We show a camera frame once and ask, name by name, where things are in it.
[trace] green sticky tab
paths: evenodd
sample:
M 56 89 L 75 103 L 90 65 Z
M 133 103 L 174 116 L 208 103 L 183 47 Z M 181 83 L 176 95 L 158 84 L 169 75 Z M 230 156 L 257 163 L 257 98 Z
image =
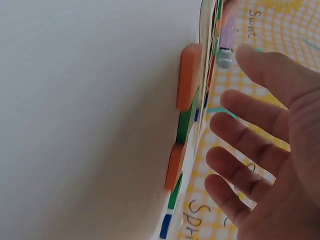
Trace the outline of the green sticky tab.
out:
M 198 87 L 189 110 L 180 112 L 178 131 L 177 131 L 176 140 L 175 140 L 177 144 L 184 145 L 187 141 L 189 132 L 195 121 L 195 115 L 196 115 L 198 99 L 199 99 L 199 92 L 200 90 Z
M 219 41 L 220 41 L 220 36 L 217 35 L 216 38 L 215 38 L 215 44 L 214 44 L 214 56 L 218 56 L 218 52 L 219 52 Z
M 219 0 L 219 3 L 218 3 L 218 20 L 221 19 L 221 16 L 222 16 L 222 7 L 223 7 L 223 0 Z
M 175 209 L 176 202 L 177 202 L 178 195 L 179 195 L 179 191 L 180 191 L 180 187 L 181 187 L 181 183 L 182 183 L 182 173 L 180 174 L 178 182 L 176 183 L 175 188 L 170 195 L 168 209 L 172 209 L 172 210 Z

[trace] teal line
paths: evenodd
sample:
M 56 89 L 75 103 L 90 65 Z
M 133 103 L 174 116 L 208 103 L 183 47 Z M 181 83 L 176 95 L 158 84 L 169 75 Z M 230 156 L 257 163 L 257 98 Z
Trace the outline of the teal line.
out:
M 233 118 L 239 120 L 239 117 L 234 115 L 232 112 L 228 111 L 227 109 L 225 109 L 223 106 L 220 107 L 214 107 L 214 108 L 208 108 L 207 113 L 227 113 L 230 116 L 232 116 Z
M 260 48 L 260 47 L 256 47 L 255 50 L 258 51 L 258 52 L 263 52 L 263 51 L 264 51 L 264 50 L 263 50 L 262 48 Z
M 306 44 L 308 44 L 310 47 L 314 48 L 315 50 L 320 51 L 320 47 L 313 45 L 311 42 L 309 42 L 307 39 L 305 39 L 304 37 L 302 37 L 302 41 L 304 41 Z

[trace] finger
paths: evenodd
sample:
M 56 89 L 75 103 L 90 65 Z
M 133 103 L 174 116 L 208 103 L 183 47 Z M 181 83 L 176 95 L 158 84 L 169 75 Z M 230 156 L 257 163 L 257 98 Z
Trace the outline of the finger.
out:
M 213 115 L 210 129 L 263 169 L 277 176 L 289 153 L 246 127 L 227 113 Z
M 227 0 L 223 5 L 222 26 L 224 26 L 231 15 L 235 12 L 240 0 Z
M 221 208 L 231 222 L 239 228 L 251 213 L 251 209 L 238 198 L 222 177 L 210 175 L 205 179 L 204 185 L 212 200 Z
M 251 171 L 222 147 L 211 148 L 206 155 L 206 162 L 210 168 L 256 203 L 272 187 L 269 181 Z
M 289 111 L 254 99 L 236 90 L 224 92 L 221 105 L 239 118 L 265 130 L 272 136 L 289 142 Z
M 320 89 L 319 74 L 277 52 L 259 52 L 242 44 L 236 61 L 255 83 L 266 87 L 288 109 L 301 97 Z

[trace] hand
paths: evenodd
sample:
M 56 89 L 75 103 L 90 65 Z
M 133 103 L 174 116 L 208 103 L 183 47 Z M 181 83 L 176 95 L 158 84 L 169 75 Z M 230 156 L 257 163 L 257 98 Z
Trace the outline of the hand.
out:
M 207 164 L 218 175 L 205 180 L 211 198 L 238 228 L 238 240 L 320 239 L 320 74 L 280 53 L 257 52 L 242 45 L 236 60 L 255 83 L 267 88 L 287 109 L 235 90 L 221 105 L 276 138 L 286 151 L 226 113 L 215 114 L 211 130 L 276 177 L 274 184 L 249 170 L 232 154 L 213 147 Z M 257 203 L 251 210 L 231 182 Z

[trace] gingham pattern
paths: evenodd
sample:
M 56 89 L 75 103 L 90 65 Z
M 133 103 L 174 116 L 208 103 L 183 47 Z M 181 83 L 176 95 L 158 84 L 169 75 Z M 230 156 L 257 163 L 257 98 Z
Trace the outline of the gingham pattern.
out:
M 264 2 L 267 2 L 268 6 L 272 6 L 272 2 L 274 2 L 274 8 L 276 8 L 277 4 L 280 4 L 280 2 L 285 2 L 286 7 L 292 6 L 292 9 L 286 9 L 286 13 L 277 12 L 280 9 L 279 5 L 275 10 L 266 8 Z M 297 5 L 302 5 L 302 7 L 299 11 L 294 12 L 294 9 L 297 9 Z M 259 35 L 261 38 L 254 37 L 248 39 L 249 18 L 251 17 L 250 10 L 252 15 L 257 11 L 261 12 L 259 17 L 259 14 L 257 13 L 252 20 L 253 30 L 255 34 Z M 281 52 L 306 67 L 319 71 L 320 51 L 309 46 L 302 40 L 302 38 L 305 38 L 315 45 L 319 43 L 318 47 L 320 47 L 319 23 L 320 1 L 318 0 L 308 0 L 305 1 L 305 3 L 301 0 L 247 0 L 239 6 L 237 11 L 236 28 L 238 31 L 235 38 L 235 47 L 241 43 L 248 43 L 253 47 L 263 49 L 265 52 Z M 279 105 L 279 102 L 269 92 L 264 88 L 253 84 L 241 72 L 235 61 L 228 71 L 221 69 L 215 70 L 208 107 L 219 107 L 220 96 L 227 89 L 236 89 L 255 98 Z M 207 123 L 211 116 L 212 114 L 207 114 L 205 118 Z M 263 136 L 272 139 L 279 146 L 289 149 L 289 146 L 286 143 L 271 137 L 256 126 L 252 126 L 248 123 L 246 124 Z M 236 227 L 226 219 L 226 216 L 210 199 L 204 187 L 205 177 L 213 173 L 205 162 L 206 153 L 213 146 L 223 146 L 233 153 L 240 161 L 247 165 L 250 164 L 250 160 L 243 154 L 216 137 L 208 128 L 205 130 L 196 155 L 192 176 L 185 198 L 184 224 L 178 235 L 179 240 L 236 239 Z M 259 167 L 256 167 L 255 171 L 271 181 L 274 180 L 269 173 Z M 254 206 L 243 194 L 239 193 L 239 197 L 248 206 Z M 201 206 L 208 206 L 210 212 L 207 207 L 199 209 Z

